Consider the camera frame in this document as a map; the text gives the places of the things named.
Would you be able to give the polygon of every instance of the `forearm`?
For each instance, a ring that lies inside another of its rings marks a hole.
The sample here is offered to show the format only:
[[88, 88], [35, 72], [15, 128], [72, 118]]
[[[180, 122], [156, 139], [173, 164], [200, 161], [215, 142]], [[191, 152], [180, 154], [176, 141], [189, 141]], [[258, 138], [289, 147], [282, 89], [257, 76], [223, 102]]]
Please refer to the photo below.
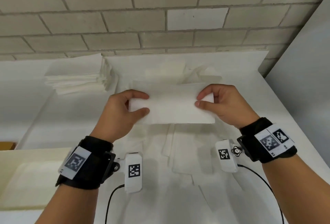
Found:
[[98, 189], [60, 185], [36, 224], [92, 224]]
[[326, 224], [330, 185], [294, 155], [262, 164], [275, 197], [290, 224]]

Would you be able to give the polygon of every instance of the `pile of folded paper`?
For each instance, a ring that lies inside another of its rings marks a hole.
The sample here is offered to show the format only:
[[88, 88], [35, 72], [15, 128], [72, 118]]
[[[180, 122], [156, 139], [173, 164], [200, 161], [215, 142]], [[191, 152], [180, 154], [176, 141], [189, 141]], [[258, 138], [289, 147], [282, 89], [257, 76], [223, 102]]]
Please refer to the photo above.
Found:
[[64, 95], [105, 91], [111, 82], [111, 66], [99, 54], [54, 61], [45, 74], [45, 84]]

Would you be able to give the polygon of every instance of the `person's right arm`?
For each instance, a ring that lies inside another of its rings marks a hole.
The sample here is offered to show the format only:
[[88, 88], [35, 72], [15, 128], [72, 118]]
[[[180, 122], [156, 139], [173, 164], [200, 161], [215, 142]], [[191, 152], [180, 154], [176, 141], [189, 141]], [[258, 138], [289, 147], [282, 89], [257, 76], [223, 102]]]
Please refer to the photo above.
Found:
[[[200, 101], [214, 94], [214, 103]], [[260, 117], [232, 85], [211, 84], [197, 96], [196, 107], [215, 113], [240, 129]], [[330, 223], [330, 185], [294, 155], [262, 164], [287, 221], [290, 224]]]

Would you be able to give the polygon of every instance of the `wire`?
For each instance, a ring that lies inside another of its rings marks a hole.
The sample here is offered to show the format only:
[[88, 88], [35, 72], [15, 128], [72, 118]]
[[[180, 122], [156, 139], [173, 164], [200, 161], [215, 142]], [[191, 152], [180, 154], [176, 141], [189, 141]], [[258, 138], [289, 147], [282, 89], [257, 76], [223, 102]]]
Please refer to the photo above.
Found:
[[[270, 187], [270, 185], [269, 185], [269, 184], [265, 181], [265, 179], [263, 179], [263, 178], [262, 178], [257, 172], [255, 172], [255, 171], [253, 171], [251, 168], [248, 168], [248, 167], [246, 167], [246, 166], [244, 166], [244, 165], [241, 165], [241, 164], [237, 164], [237, 166], [242, 167], [242, 168], [246, 168], [246, 169], [250, 170], [251, 172], [255, 173], [260, 179], [263, 180], [264, 183], [266, 183], [266, 185], [269, 187], [270, 191], [271, 191], [271, 192], [273, 193], [273, 195], [274, 195], [274, 192], [273, 192], [272, 188]], [[280, 212], [281, 212], [282, 224], [284, 224], [284, 216], [283, 216], [282, 209], [280, 208], [279, 205], [278, 205], [278, 207], [279, 207], [279, 210], [280, 210]]]
[[112, 197], [113, 193], [114, 193], [117, 189], [122, 188], [122, 187], [124, 187], [124, 186], [125, 186], [125, 184], [122, 184], [122, 185], [116, 187], [116, 188], [112, 191], [112, 193], [111, 193], [111, 195], [110, 195], [110, 198], [109, 198], [109, 201], [108, 201], [107, 212], [105, 213], [105, 224], [107, 224], [108, 211], [109, 211], [109, 204], [110, 204], [110, 201], [111, 201], [111, 197]]

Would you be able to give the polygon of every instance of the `person's left arm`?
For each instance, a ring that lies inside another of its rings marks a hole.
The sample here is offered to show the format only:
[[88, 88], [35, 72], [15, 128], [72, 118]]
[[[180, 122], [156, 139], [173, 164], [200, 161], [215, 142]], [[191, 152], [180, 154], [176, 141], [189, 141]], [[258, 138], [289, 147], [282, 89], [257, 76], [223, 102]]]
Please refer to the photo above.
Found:
[[[129, 112], [131, 98], [148, 99], [149, 96], [132, 89], [110, 96], [90, 136], [113, 143], [127, 135], [134, 124], [149, 113], [147, 108]], [[97, 195], [98, 189], [60, 185], [36, 224], [92, 224]]]

